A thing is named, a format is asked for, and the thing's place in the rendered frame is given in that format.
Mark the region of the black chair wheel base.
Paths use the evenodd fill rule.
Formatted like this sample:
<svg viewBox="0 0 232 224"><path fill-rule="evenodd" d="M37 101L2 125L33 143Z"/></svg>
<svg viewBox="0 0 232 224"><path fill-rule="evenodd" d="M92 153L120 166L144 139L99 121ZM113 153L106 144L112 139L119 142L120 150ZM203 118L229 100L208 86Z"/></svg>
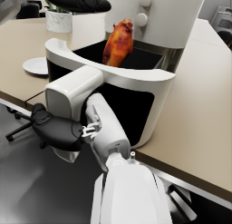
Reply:
<svg viewBox="0 0 232 224"><path fill-rule="evenodd" d="M17 110L14 110L10 107L6 107L7 111L10 112L11 114L13 114L13 116L17 119L17 120L20 120L21 118L25 119L28 121L27 124L15 129L14 131L11 131L10 133L6 134L6 139L8 141L13 141L14 140L14 136L21 132L21 131L24 131L25 129L28 129L29 127L31 127L33 125L33 121L32 121L32 118L17 111Z"/></svg>

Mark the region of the pale air fryer body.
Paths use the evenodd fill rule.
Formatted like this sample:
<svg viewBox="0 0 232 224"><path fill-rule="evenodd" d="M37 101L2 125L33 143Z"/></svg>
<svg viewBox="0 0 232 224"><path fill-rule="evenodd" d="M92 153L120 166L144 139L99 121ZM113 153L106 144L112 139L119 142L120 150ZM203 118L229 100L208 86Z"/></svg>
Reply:
<svg viewBox="0 0 232 224"><path fill-rule="evenodd" d="M134 46L164 56L161 68L175 72L205 0L108 0L105 31L125 18L133 23Z"/></svg>

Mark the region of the white round plate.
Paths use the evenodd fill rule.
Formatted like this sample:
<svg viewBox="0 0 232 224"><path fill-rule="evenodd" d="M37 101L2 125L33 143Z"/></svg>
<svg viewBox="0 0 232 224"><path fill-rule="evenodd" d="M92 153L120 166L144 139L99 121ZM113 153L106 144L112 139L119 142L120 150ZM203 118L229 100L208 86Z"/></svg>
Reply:
<svg viewBox="0 0 232 224"><path fill-rule="evenodd" d="M33 74L47 75L48 68L45 57L32 58L23 63L23 68Z"/></svg>

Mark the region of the black office chair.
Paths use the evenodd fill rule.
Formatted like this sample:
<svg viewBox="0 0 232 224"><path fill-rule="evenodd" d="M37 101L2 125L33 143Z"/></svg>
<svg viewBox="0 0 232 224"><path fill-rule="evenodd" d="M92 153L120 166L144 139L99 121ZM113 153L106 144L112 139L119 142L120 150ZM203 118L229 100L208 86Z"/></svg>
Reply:
<svg viewBox="0 0 232 224"><path fill-rule="evenodd" d="M38 18L40 6L37 3L21 4L21 10L16 15L17 19Z"/></svg>

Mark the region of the roasted brown drumstick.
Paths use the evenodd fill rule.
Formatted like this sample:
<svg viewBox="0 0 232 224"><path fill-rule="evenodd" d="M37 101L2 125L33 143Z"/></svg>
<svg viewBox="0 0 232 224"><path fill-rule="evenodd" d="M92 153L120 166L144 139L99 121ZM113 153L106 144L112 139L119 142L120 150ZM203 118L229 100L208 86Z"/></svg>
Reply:
<svg viewBox="0 0 232 224"><path fill-rule="evenodd" d="M133 24L131 19L125 18L113 27L114 30L104 47L102 63L119 67L133 50Z"/></svg>

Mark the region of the potted plant in marble pot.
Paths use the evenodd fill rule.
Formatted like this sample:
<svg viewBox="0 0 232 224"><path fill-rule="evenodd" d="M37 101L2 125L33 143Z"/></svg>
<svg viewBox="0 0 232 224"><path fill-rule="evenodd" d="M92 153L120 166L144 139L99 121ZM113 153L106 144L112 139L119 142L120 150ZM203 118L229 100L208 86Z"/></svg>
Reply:
<svg viewBox="0 0 232 224"><path fill-rule="evenodd" d="M49 31L68 34L73 31L73 14L44 0L48 6L45 8L46 26Z"/></svg>

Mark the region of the grey office chair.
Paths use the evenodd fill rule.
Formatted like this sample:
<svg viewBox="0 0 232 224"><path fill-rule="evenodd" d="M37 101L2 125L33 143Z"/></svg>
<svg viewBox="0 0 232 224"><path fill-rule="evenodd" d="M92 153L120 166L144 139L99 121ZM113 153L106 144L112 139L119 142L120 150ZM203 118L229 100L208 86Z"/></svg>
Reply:
<svg viewBox="0 0 232 224"><path fill-rule="evenodd" d="M223 42L232 50L232 9L219 6L212 18L211 25Z"/></svg>

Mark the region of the white air fryer drawer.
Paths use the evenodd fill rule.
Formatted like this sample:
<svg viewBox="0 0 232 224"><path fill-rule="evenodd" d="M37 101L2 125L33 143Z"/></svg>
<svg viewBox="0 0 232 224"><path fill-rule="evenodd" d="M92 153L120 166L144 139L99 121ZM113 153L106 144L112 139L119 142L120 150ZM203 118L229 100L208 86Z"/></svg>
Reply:
<svg viewBox="0 0 232 224"><path fill-rule="evenodd" d="M102 64L105 41L70 50L52 38L45 43L49 83L45 100L49 112L86 123L84 105L101 93L116 114L132 148L146 143L153 133L175 77L157 67L162 57L138 48L121 67Z"/></svg>

